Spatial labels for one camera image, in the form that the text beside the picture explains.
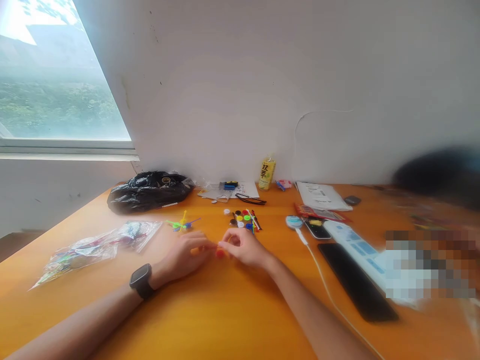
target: red package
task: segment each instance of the red package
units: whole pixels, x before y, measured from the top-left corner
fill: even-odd
[[[338,221],[341,223],[350,223],[352,221],[345,215],[340,215],[338,212],[335,211],[314,209],[310,206],[299,205],[297,203],[294,203],[293,205],[295,206],[296,213],[304,218],[314,217],[318,219]]]

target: yellow bottle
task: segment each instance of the yellow bottle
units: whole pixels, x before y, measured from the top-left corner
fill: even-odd
[[[262,191],[267,191],[274,177],[275,165],[277,162],[271,155],[267,156],[261,163],[260,180],[258,181],[258,188]]]

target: bottle label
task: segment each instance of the bottle label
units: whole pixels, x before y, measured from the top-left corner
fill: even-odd
[[[274,176],[275,171],[275,161],[264,161],[261,164],[260,169],[260,180],[258,181],[258,187],[262,190],[268,190],[270,183],[272,182],[272,177]]]

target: white cable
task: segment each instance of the white cable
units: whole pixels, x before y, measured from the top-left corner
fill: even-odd
[[[307,115],[309,114],[313,114],[313,113],[320,113],[320,112],[335,112],[335,113],[351,113],[353,110],[319,110],[319,111],[311,111],[311,112],[307,112],[305,115],[303,115],[300,119],[298,119],[298,121],[296,122],[296,125],[295,125],[295,129],[293,130],[293,155],[291,157],[291,164],[290,164],[290,172],[291,172],[291,179],[293,181],[293,183],[295,184],[295,186],[297,186],[297,181],[295,180],[294,178],[294,161],[295,161],[295,158],[297,157],[297,128],[299,127],[299,124],[300,122],[302,121],[302,119],[304,117],[306,117]],[[308,242],[305,240],[302,232],[300,229],[295,229],[296,232],[298,233],[298,235],[300,236],[300,240],[302,240],[301,242],[304,243],[308,249],[308,251],[310,252],[311,254],[311,257],[313,258],[313,261],[315,262],[315,265],[316,265],[316,268],[318,269],[318,273],[320,274],[320,278],[321,278],[321,281],[323,283],[323,287],[325,288],[326,290],[326,294],[328,295],[328,298],[330,299],[330,302],[333,304],[333,307],[338,311],[338,313],[343,317],[343,319],[347,322],[348,325],[350,325],[350,327],[355,330],[355,332],[358,334],[358,336],[360,336],[363,341],[365,341],[365,343],[373,350],[373,352],[375,352],[375,354],[382,360],[385,360],[385,358],[378,352],[378,350],[376,348],[374,348],[374,346],[370,343],[370,341],[368,341],[361,333],[360,331],[357,330],[357,328],[349,321],[349,319],[347,319],[347,317],[344,315],[344,313],[338,308],[337,304],[335,303],[334,299],[332,298],[332,295],[330,294],[330,291],[329,291],[329,287],[327,286],[327,283],[325,282],[325,279],[324,279],[324,275],[322,274],[322,270],[320,269],[320,265],[317,261],[317,259],[315,258],[315,255],[314,253],[312,252],[312,249],[310,249],[310,246],[308,244]]]
[[[319,265],[317,259],[315,258],[315,255],[312,252],[312,249],[310,249],[310,246],[308,244],[306,245],[306,247],[307,247],[308,251],[310,252],[311,257],[313,258],[313,261],[315,261],[316,268],[318,269],[318,273],[320,274],[321,281],[323,282],[323,286],[325,287],[325,290],[326,290],[326,294],[328,295],[328,298],[330,299],[330,301],[333,304],[333,306],[335,307],[335,309],[345,319],[345,321],[348,323],[348,325],[350,325],[350,327],[353,330],[355,330],[355,332],[363,339],[363,341],[365,341],[367,343],[367,345],[375,352],[375,354],[377,354],[380,359],[385,360],[385,358],[382,355],[380,355],[380,353],[377,351],[377,349],[374,348],[374,346],[360,333],[360,331],[357,330],[357,328],[355,326],[353,326],[353,324],[347,319],[347,317],[344,315],[344,313],[340,311],[337,304],[335,304],[335,301],[332,299],[332,295],[330,295],[329,287],[327,286],[327,283],[325,282],[324,275],[322,274],[322,270],[320,269],[320,265]]]
[[[295,187],[297,186],[297,180],[295,180],[294,177],[294,161],[295,158],[297,157],[297,128],[299,127],[300,122],[303,120],[304,117],[306,117],[309,114],[313,113],[351,113],[353,110],[318,110],[318,111],[310,111],[307,112],[305,115],[303,115],[301,118],[298,119],[295,125],[295,129],[293,129],[293,154],[291,156],[291,163],[290,163],[290,175],[291,175],[291,181],[295,184]]]

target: window frame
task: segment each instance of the window frame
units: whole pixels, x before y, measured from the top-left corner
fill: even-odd
[[[13,137],[1,122],[0,153],[137,155],[131,140]]]

